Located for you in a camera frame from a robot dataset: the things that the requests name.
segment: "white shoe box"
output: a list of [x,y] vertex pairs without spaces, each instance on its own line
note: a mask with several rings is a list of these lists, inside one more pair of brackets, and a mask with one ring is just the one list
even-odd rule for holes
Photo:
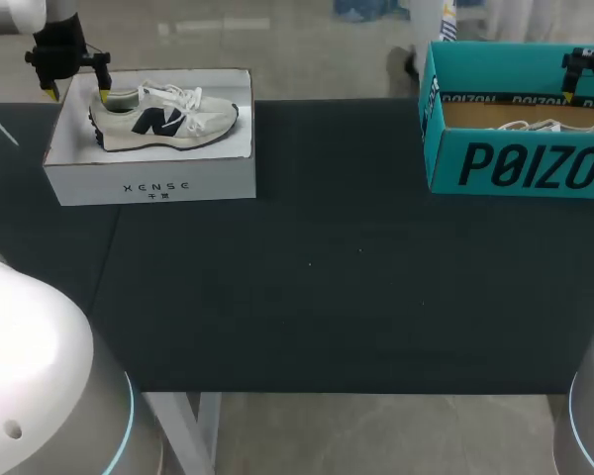
[[62,206],[255,197],[253,97],[245,69],[179,69],[113,72],[112,87],[134,89],[144,80],[183,89],[202,88],[238,106],[240,116],[222,140],[179,151],[151,146],[105,151],[88,118],[93,73],[73,77],[57,118],[44,169]]

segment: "dark table mat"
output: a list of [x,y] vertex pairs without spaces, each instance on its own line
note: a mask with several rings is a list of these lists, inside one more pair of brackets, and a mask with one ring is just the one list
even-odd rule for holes
[[91,319],[142,390],[567,390],[594,201],[431,194],[412,100],[255,112],[257,200],[122,208]]
[[59,106],[0,104],[0,253],[84,312],[94,300],[119,207],[62,208],[42,169]]

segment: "teal shoe box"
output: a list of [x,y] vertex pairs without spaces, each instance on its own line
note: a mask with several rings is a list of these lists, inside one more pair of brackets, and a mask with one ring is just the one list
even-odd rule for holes
[[419,113],[432,192],[594,198],[594,134],[494,130],[516,120],[594,125],[590,71],[570,104],[561,93],[561,61],[574,48],[431,44]]

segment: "sneaker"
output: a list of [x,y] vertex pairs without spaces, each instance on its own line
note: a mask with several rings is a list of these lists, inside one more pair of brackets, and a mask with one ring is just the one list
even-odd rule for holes
[[535,132],[583,132],[594,134],[594,125],[592,127],[570,127],[554,119],[529,124],[526,121],[515,121],[504,124],[497,128],[498,131],[535,131]]
[[225,99],[204,97],[202,89],[183,90],[144,82],[138,89],[99,94],[90,102],[97,142],[106,151],[147,146],[190,150],[224,138],[238,119],[238,107]]

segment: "cardboard box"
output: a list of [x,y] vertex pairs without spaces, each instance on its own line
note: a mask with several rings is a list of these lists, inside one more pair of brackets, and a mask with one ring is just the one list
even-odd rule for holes
[[594,198],[594,134],[498,131],[555,119],[594,125],[594,76],[571,104],[561,61],[576,45],[433,43],[419,113],[435,193]]
[[243,69],[145,70],[112,73],[114,89],[134,89],[144,80],[202,87],[203,95],[231,100],[240,110],[223,140],[178,151],[164,146],[107,152],[88,119],[94,74],[72,79],[44,160],[44,170],[64,206],[255,197],[253,97]]

